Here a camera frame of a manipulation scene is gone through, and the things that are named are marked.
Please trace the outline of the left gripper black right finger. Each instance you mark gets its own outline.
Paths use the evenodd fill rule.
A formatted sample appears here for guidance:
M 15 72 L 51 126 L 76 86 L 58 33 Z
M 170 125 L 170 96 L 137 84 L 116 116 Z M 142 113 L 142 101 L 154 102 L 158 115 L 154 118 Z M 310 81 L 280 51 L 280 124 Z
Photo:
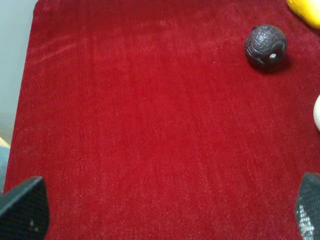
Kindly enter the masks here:
M 320 238 L 320 175 L 304 174 L 295 204 L 295 220 L 303 240 Z

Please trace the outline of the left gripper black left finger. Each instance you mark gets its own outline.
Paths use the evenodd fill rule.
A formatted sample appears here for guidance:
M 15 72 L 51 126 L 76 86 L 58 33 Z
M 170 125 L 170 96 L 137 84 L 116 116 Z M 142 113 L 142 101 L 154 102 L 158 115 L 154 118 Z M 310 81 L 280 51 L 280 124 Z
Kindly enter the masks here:
M 0 196 L 2 240 L 43 240 L 49 224 L 49 203 L 42 177 L 30 177 Z

